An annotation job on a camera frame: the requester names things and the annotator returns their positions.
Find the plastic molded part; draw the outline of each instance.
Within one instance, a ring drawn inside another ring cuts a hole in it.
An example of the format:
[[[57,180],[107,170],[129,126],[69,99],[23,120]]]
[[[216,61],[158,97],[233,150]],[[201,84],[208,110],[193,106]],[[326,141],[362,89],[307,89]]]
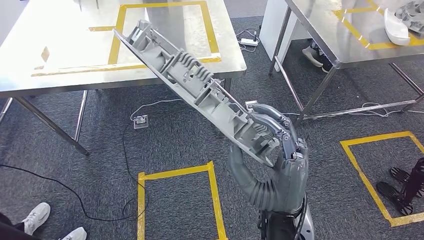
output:
[[[392,43],[401,46],[407,46],[410,43],[408,27],[388,8],[384,10],[384,28]]]

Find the black shoe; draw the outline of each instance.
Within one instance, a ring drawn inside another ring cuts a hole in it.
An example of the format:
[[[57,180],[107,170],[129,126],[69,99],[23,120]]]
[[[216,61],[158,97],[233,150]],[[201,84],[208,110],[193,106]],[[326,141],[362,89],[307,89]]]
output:
[[[330,69],[333,67],[333,64],[329,61],[325,54],[320,55],[318,61],[322,63],[322,71],[328,74]]]

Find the metal table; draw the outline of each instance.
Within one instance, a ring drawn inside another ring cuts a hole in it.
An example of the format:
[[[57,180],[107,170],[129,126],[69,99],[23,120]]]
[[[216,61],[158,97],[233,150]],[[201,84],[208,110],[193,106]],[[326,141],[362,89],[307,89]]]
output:
[[[281,70],[301,113],[297,122],[303,119],[332,117],[349,113],[388,107],[405,106],[407,111],[424,99],[424,91],[413,82],[393,61],[424,58],[424,37],[410,32],[409,46],[397,46],[390,42],[384,27],[384,10],[395,12],[397,8],[410,0],[285,0],[288,8],[285,13],[281,32],[272,59],[269,74],[274,65]],[[318,89],[303,107],[290,79],[277,58],[280,45],[289,22],[291,11],[306,28],[314,41],[332,63]],[[312,106],[326,89],[332,77],[339,69],[369,66],[369,64],[389,63],[390,66],[418,94],[413,100],[360,107],[349,110],[308,115]]]
[[[87,90],[161,83],[120,41],[145,19],[223,79],[246,63],[223,0],[31,0],[0,47],[0,98],[12,98],[83,154],[79,143]],[[75,137],[22,96],[84,90]]]

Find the black wire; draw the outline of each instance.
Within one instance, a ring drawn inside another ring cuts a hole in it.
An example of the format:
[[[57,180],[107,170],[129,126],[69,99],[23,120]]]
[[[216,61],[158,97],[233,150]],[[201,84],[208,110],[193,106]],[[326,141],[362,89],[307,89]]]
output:
[[[300,214],[299,222],[297,223],[296,234],[294,235],[294,240],[298,240],[301,236],[301,231],[302,231],[302,227],[303,227],[304,222],[305,222],[305,216],[306,216],[307,208],[308,208],[308,199],[306,197],[306,192],[305,192],[305,196],[303,198],[303,203],[302,203],[302,212]]]
[[[128,124],[126,127],[125,127],[125,129],[122,131],[122,147],[123,147],[123,153],[124,153],[124,156],[125,156],[125,163],[126,163],[126,170],[127,170],[127,172],[128,172],[128,175],[130,176],[130,178],[133,180],[133,181],[135,181],[139,186],[141,186],[143,189],[144,189],[144,192],[146,192],[146,189],[145,189],[145,187],[143,186],[143,185],[141,185],[132,175],[131,175],[131,173],[130,173],[130,167],[129,167],[129,165],[128,165],[128,158],[127,158],[127,151],[126,151],[126,149],[125,149],[125,141],[124,141],[124,136],[125,136],[125,132],[126,132],[126,130],[127,130],[127,128],[128,128],[128,126],[130,126],[132,123],[130,123],[130,124]],[[144,207],[144,209],[143,209],[143,211],[137,216],[137,217],[135,217],[134,219],[130,219],[132,216],[126,216],[126,217],[122,217],[122,218],[118,218],[118,219],[102,219],[102,218],[97,218],[97,217],[92,217],[92,216],[89,216],[88,214],[87,214],[87,212],[86,212],[86,209],[85,209],[85,207],[84,207],[84,204],[83,204],[83,201],[81,200],[81,197],[78,195],[78,193],[76,193],[74,190],[72,190],[70,187],[68,187],[68,186],[66,186],[65,184],[63,184],[62,182],[60,182],[59,180],[56,180],[56,179],[53,179],[53,178],[50,178],[50,177],[46,177],[46,176],[41,176],[41,175],[39,175],[39,174],[37,174],[37,173],[34,173],[34,172],[32,172],[32,171],[29,171],[29,170],[26,170],[26,169],[22,169],[22,168],[20,168],[20,167],[15,167],[15,166],[9,166],[9,165],[5,165],[5,164],[0,164],[0,167],[5,167],[5,168],[10,168],[10,169],[15,169],[15,170],[19,170],[19,171],[23,171],[23,172],[26,172],[26,173],[29,173],[29,174],[32,174],[32,175],[34,175],[34,176],[36,176],[36,177],[39,177],[39,178],[42,178],[42,179],[46,179],[46,180],[50,180],[50,181],[53,181],[53,182],[56,182],[56,183],[58,183],[58,184],[60,184],[60,185],[62,185],[63,187],[65,187],[66,189],[68,189],[69,191],[71,191],[73,194],[75,194],[75,196],[78,198],[78,200],[79,200],[79,203],[81,204],[81,208],[82,208],[82,211],[84,212],[84,215],[87,217],[87,218],[89,218],[89,219],[91,219],[91,220],[98,220],[98,221],[103,221],[103,222],[116,222],[116,221],[121,221],[121,220],[130,220],[130,221],[133,221],[133,220],[136,220],[136,219],[138,219],[145,211],[146,211],[146,209],[147,209],[147,207],[148,207],[148,205],[149,205],[149,201],[150,201],[150,199],[149,199],[149,195],[147,195],[147,193],[146,193],[146,196],[147,196],[147,204],[145,205],[145,207]],[[131,200],[129,200],[126,204],[125,204],[125,206],[123,207],[123,209],[122,209],[122,215],[124,216],[124,211],[125,211],[125,209],[126,209],[126,207],[132,202],[132,201],[135,201],[135,199],[134,198],[132,198]]]
[[[138,219],[145,211],[146,211],[146,209],[147,209],[147,207],[149,206],[149,202],[150,202],[150,198],[149,198],[149,195],[147,194],[147,192],[146,192],[146,188],[145,188],[145,186],[143,186],[143,185],[141,185],[140,183],[139,183],[139,181],[137,181],[137,179],[135,179],[134,177],[133,177],[133,175],[131,175],[131,172],[130,172],[130,167],[128,166],[128,158],[127,158],[127,150],[125,149],[125,141],[124,141],[124,138],[125,138],[125,132],[127,131],[127,129],[128,129],[128,127],[130,126],[130,125],[132,125],[133,123],[129,123],[125,128],[124,128],[124,130],[122,131],[122,147],[123,147],[123,154],[124,154],[124,157],[125,157],[125,163],[126,163],[126,171],[128,172],[128,175],[129,175],[129,177],[134,181],[134,182],[136,182],[137,183],[137,185],[139,185],[140,187],[142,187],[143,188],[143,190],[144,190],[144,194],[145,194],[145,196],[147,197],[147,203],[146,203],[146,205],[144,206],[144,209],[143,209],[143,211],[136,217],[136,218],[134,218],[134,219],[132,219],[132,220],[136,220],[136,219]]]

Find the shoe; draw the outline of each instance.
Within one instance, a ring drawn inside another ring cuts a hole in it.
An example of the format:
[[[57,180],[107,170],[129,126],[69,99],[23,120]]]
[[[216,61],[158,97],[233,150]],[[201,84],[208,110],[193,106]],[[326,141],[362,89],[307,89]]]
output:
[[[82,226],[80,226],[77,229],[71,231],[62,240],[86,240],[86,238],[87,238],[87,232],[84,230]]]
[[[333,64],[329,61],[325,54],[320,55],[318,61],[322,63],[321,70],[328,74],[330,69],[333,67]]]
[[[43,225],[50,215],[50,205],[45,202],[38,204],[29,215],[22,220],[24,231],[28,235],[33,235],[34,231]]]
[[[319,58],[317,51],[312,49],[311,46],[302,49],[302,53],[315,67],[321,68],[323,66],[323,64],[317,60]]]

